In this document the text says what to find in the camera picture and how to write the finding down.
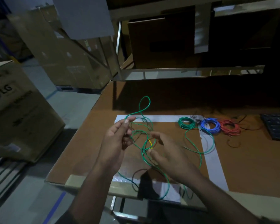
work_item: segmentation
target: workbench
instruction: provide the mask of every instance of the workbench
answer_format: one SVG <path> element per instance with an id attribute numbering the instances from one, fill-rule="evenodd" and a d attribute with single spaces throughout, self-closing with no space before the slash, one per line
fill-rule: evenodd
<path id="1" fill-rule="evenodd" d="M 280 141 L 271 139 L 266 128 L 261 127 L 263 123 L 259 117 L 260 113 L 279 113 L 280 107 L 269 88 L 260 83 L 263 77 L 255 74 L 110 81 L 46 181 L 64 188 L 80 188 L 96 160 L 106 130 L 116 118 L 123 119 L 138 111 L 141 98 L 149 96 L 151 105 L 143 112 L 144 116 L 153 118 L 155 131 L 170 135 L 181 145 L 190 146 L 184 140 L 185 130 L 177 124 L 181 116 L 241 119 L 247 115 L 241 126 L 260 129 L 242 129 L 237 137 L 222 132 L 215 135 L 216 150 L 202 156 L 200 171 L 254 214 L 280 219 Z M 147 101 L 142 103 L 143 107 L 147 104 Z M 189 131 L 187 136 L 200 151 L 205 150 L 204 146 L 210 146 L 198 130 Z M 137 139 L 139 145 L 144 141 L 144 135 Z M 159 143 L 154 149 L 163 153 Z M 198 154 L 191 151 L 186 154 L 199 166 Z M 140 150 L 134 145 L 127 148 L 120 172 L 140 183 L 140 190 L 137 192 L 130 182 L 116 174 L 109 195 L 157 199 L 166 189 L 166 179 L 143 161 Z M 170 183 L 165 200 L 205 209 L 196 196 L 188 199 L 177 182 L 170 179 Z"/>

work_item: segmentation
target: forearm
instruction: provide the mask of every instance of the forearm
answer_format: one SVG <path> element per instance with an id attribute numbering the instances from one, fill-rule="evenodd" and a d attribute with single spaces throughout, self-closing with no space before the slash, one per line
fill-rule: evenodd
<path id="1" fill-rule="evenodd" d="M 224 223 L 258 223 L 256 216 L 202 175 L 188 179 L 187 187 Z"/>
<path id="2" fill-rule="evenodd" d="M 112 177 L 96 166 L 88 174 L 69 208 L 78 224 L 100 222 Z"/>

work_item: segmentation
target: black keyboard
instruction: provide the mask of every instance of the black keyboard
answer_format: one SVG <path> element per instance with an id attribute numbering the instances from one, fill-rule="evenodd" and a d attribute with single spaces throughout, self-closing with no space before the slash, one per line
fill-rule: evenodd
<path id="1" fill-rule="evenodd" d="M 261 114 L 260 118 L 264 122 L 272 139 L 280 141 L 280 114 Z"/>

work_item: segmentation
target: hand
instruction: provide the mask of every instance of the hand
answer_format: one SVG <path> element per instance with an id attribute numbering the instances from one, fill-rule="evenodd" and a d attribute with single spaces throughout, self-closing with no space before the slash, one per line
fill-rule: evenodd
<path id="1" fill-rule="evenodd" d="M 107 130 L 95 163 L 104 173 L 113 176 L 120 169 L 125 149 L 133 144 L 129 123 L 135 119 L 136 117 L 122 119 Z"/>
<path id="2" fill-rule="evenodd" d="M 166 134 L 152 131 L 150 135 L 164 145 L 165 157 L 158 154 L 155 149 L 149 149 L 147 153 L 158 163 L 171 178 L 179 183 L 189 185 L 189 181 L 202 176 L 184 153 L 183 147 L 178 145 Z"/>

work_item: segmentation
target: person's right hand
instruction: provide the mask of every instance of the person's right hand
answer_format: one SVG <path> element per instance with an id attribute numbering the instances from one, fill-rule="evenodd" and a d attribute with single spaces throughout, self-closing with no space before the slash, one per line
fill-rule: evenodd
<path id="1" fill-rule="evenodd" d="M 184 148 L 178 145 L 171 137 L 155 131 L 150 132 L 150 135 L 164 145 L 165 157 L 161 156 L 155 149 L 149 149 L 147 153 L 171 178 L 179 183 L 188 185 L 196 177 L 201 176 L 198 168 L 187 158 Z"/>

